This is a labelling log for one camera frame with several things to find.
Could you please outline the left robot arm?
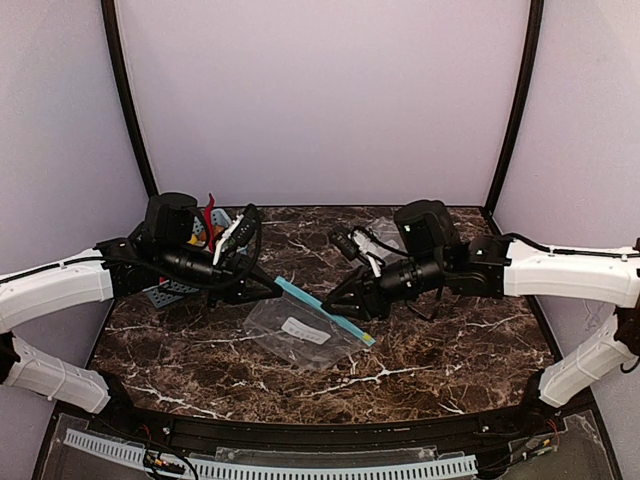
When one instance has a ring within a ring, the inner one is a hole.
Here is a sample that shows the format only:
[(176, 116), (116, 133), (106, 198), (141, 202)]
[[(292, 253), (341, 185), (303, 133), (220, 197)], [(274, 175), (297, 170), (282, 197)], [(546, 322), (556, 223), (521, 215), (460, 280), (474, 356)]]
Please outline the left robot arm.
[(184, 193), (152, 196), (144, 220), (126, 237), (78, 255), (1, 278), (1, 383), (104, 416), (133, 403), (117, 376), (45, 354), (16, 327), (78, 305), (124, 298), (173, 281), (205, 291), (210, 304), (257, 302), (282, 295), (258, 265), (262, 223), (253, 204), (228, 226), (214, 226), (213, 207)]

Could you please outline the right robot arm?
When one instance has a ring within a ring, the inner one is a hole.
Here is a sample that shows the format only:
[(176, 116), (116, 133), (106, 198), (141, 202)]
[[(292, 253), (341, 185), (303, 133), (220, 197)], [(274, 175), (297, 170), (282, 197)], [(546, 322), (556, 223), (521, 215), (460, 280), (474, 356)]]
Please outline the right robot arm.
[(323, 309), (360, 320), (385, 319), (395, 302), (449, 289), (482, 298), (558, 296), (614, 305), (614, 313), (573, 352), (532, 375), (522, 407), (557, 410), (612, 369), (639, 359), (639, 249), (587, 249), (539, 244), (520, 234), (462, 241), (446, 206), (417, 200), (394, 214), (404, 244), (385, 263), (335, 228), (331, 242), (361, 267), (327, 296)]

